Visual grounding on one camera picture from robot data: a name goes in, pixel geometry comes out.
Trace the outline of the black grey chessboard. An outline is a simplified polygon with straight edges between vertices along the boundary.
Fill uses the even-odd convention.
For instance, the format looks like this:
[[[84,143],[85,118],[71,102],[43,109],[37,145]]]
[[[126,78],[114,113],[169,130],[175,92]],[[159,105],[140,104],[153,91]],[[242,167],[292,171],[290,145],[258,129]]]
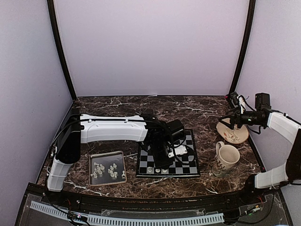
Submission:
[[[185,130],[186,139],[176,141],[176,145],[182,144],[188,153],[178,156],[180,161],[175,159],[173,164],[167,169],[167,173],[156,173],[153,156],[138,148],[136,177],[137,178],[197,178],[200,177],[198,155],[195,147],[195,140],[192,129]],[[148,174],[147,168],[153,167],[153,173]]]

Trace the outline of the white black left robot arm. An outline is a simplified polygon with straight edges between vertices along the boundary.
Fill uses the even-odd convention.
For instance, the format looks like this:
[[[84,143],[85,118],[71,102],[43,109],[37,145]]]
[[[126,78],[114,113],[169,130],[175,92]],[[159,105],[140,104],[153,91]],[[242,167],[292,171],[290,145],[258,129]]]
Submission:
[[[165,122],[155,115],[103,117],[72,111],[49,150],[53,163],[46,180],[48,198],[56,205],[66,202],[63,183],[71,166],[80,159],[81,144],[96,141],[135,141],[150,148],[162,166],[169,164],[168,148],[175,141],[174,133],[183,126],[179,120]]]

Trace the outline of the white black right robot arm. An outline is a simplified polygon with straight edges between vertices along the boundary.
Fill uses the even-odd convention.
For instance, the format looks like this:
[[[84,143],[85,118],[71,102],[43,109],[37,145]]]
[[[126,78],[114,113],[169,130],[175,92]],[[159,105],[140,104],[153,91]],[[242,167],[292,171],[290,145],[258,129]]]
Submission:
[[[219,118],[219,122],[230,129],[242,125],[258,125],[268,132],[258,139],[261,148],[267,148],[264,158],[271,157],[279,165],[270,165],[266,172],[252,174],[245,182],[240,200],[250,204],[258,195],[277,190],[286,185],[301,184],[301,125],[285,113],[273,110],[245,111]]]

